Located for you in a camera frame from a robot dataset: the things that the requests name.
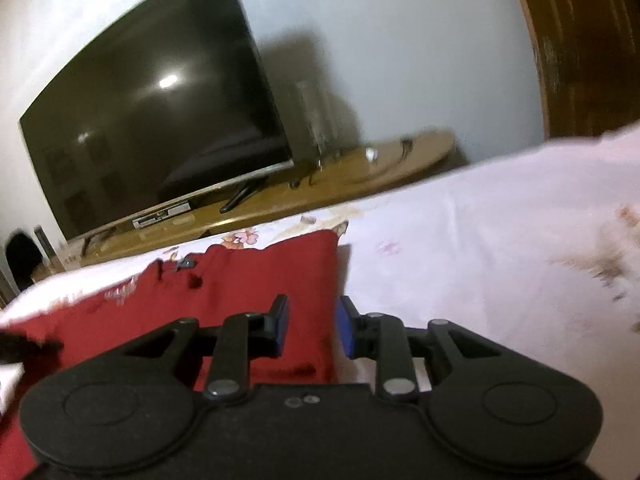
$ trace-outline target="white wall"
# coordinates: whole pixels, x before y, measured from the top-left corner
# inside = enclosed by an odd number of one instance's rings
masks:
[[[140,0],[0,0],[0,242],[41,224],[63,239],[18,119],[83,45]],[[518,0],[243,0],[286,125],[287,84],[320,76],[360,139],[451,128],[471,161],[542,142]],[[0,258],[0,267],[5,262]]]

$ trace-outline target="bed sheet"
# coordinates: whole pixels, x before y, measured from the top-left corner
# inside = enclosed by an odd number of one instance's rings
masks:
[[[54,276],[20,295],[0,324],[121,281],[156,258],[212,243],[263,248],[348,221],[340,287],[361,312],[415,327],[450,319],[584,381],[605,414],[589,464],[607,479],[632,479],[640,472],[639,184],[638,125],[602,140],[548,143],[372,198]],[[338,370],[343,380],[373,380],[366,360],[339,358]]]

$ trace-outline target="wooden table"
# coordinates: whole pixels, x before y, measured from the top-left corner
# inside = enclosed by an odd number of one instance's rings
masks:
[[[241,229],[416,182],[441,171],[455,146],[449,132],[427,132],[411,140],[408,150],[401,140],[373,145],[378,150],[375,162],[367,160],[364,147],[355,148],[304,178],[299,187],[292,189],[287,182],[267,186],[226,214],[219,212],[224,202],[217,202],[141,230],[113,235],[90,246],[82,266],[195,240],[206,231],[218,234]]]

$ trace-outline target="metal bolt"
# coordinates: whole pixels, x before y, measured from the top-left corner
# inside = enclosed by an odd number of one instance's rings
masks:
[[[284,405],[288,408],[299,408],[302,406],[302,399],[300,397],[289,397],[284,401]]]
[[[207,391],[215,396],[217,399],[224,399],[231,396],[240,389],[240,384],[236,383],[233,379],[218,379],[217,381],[211,381],[207,385]]]
[[[389,379],[382,385],[389,395],[398,396],[410,394],[415,390],[415,383],[404,377]]]
[[[307,404],[317,404],[318,402],[320,402],[320,397],[318,397],[317,395],[305,395],[304,397],[302,397],[302,400]]]

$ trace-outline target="red cloth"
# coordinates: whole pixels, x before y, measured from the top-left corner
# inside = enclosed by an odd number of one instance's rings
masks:
[[[102,291],[71,308],[12,326],[11,330],[36,340],[55,338],[64,343],[64,349],[56,358],[25,364],[16,399],[0,420],[0,479],[19,479],[34,466],[17,417],[17,401],[29,386],[46,374],[179,317],[196,317],[201,326],[220,325],[225,317],[238,312],[266,312],[277,294],[287,294],[289,328],[283,355],[277,360],[254,360],[252,382],[335,381],[336,245],[337,235],[332,231],[291,238],[261,251],[213,245],[204,254],[192,254],[197,261],[193,269],[175,272],[175,262],[153,262],[139,276],[124,304],[106,299]]]

